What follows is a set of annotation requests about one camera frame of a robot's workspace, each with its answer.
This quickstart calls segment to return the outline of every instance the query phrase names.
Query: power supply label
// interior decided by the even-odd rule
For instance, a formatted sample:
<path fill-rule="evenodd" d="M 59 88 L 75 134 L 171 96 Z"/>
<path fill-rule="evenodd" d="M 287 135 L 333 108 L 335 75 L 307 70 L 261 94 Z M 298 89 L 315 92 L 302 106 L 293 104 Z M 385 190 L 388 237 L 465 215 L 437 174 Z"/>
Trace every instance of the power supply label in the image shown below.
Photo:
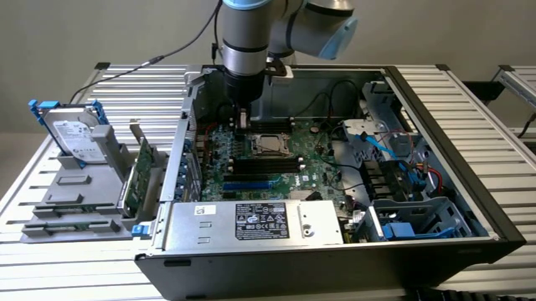
<path fill-rule="evenodd" d="M 290 238 L 285 203 L 236 204 L 238 240 Z"/>

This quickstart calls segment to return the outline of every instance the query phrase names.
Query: white sticker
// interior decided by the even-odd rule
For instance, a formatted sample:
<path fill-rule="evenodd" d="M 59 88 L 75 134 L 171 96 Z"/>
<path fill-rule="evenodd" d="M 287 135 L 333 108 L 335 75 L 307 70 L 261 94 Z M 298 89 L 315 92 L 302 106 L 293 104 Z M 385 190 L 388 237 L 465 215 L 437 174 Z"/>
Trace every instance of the white sticker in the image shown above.
<path fill-rule="evenodd" d="M 72 156 L 87 163 L 106 162 L 97 143 L 91 138 L 91 129 L 80 121 L 55 121 L 53 127 Z"/>
<path fill-rule="evenodd" d="M 195 206 L 194 215 L 216 214 L 216 205 Z"/>

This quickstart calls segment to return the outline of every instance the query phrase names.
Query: robotic arm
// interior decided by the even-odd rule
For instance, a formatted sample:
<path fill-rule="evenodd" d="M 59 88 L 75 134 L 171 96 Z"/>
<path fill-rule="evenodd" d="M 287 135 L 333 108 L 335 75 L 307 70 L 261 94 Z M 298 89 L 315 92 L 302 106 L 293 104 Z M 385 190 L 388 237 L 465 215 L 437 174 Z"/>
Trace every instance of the robotic arm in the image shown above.
<path fill-rule="evenodd" d="M 294 51 L 334 60 L 357 26 L 347 0 L 223 0 L 226 95 L 238 105 L 239 127 L 262 95 L 267 57 Z"/>

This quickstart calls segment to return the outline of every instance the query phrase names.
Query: blue ram slot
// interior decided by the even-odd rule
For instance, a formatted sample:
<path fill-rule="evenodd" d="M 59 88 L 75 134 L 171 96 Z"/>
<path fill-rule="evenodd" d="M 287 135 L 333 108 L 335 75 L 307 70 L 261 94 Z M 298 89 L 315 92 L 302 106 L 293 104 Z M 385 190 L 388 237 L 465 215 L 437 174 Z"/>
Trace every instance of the blue ram slot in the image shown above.
<path fill-rule="evenodd" d="M 270 188 L 271 183 L 269 181 L 223 184 L 223 190 L 269 190 Z"/>

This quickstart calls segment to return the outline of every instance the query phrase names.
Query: gray wall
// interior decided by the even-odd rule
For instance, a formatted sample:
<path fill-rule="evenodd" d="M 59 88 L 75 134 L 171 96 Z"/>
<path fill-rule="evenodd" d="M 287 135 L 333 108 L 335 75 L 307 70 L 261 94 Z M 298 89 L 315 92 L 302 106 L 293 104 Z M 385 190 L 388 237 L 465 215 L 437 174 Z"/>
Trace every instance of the gray wall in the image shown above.
<path fill-rule="evenodd" d="M 43 132 L 31 98 L 67 101 L 97 61 L 140 63 L 198 31 L 215 0 L 0 0 L 0 131 Z M 468 80 L 536 65 L 535 0 L 354 0 L 355 38 L 337 63 L 446 63 Z M 166 63 L 210 61 L 210 30 Z M 298 56 L 299 63 L 321 63 Z M 521 102 L 498 106 L 521 125 Z"/>

